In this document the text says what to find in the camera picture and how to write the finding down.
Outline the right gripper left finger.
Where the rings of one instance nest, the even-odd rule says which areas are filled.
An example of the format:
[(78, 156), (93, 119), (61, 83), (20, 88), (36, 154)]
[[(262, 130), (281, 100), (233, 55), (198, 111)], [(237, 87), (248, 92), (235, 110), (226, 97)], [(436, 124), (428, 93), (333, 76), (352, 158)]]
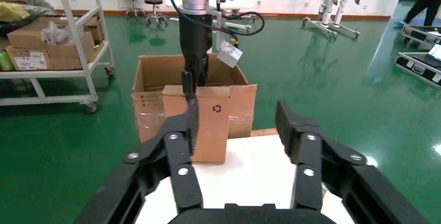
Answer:
[(159, 132), (131, 150), (91, 197), (74, 223), (135, 223), (160, 181), (172, 184), (177, 216), (172, 223), (188, 223), (184, 213), (203, 207), (203, 197), (192, 166), (199, 129), (199, 107), (191, 99), (187, 110), (167, 117)]

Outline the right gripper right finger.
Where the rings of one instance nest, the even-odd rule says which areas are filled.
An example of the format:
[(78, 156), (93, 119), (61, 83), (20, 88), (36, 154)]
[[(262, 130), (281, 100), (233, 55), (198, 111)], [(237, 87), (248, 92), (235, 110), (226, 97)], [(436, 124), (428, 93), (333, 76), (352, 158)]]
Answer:
[(427, 223), (367, 158), (329, 137), (313, 118), (277, 102), (276, 129), (296, 174), (291, 208), (319, 214), (322, 189), (342, 200), (354, 223)]

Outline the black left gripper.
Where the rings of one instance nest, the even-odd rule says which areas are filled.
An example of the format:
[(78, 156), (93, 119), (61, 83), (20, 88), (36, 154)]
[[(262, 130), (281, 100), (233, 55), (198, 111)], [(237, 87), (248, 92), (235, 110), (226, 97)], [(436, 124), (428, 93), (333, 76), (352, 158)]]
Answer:
[(207, 51), (212, 47), (212, 30), (180, 16), (179, 41), (185, 58), (185, 68), (191, 69), (181, 73), (183, 93), (186, 101), (192, 101), (196, 98), (196, 81), (198, 86), (205, 86), (208, 77)]

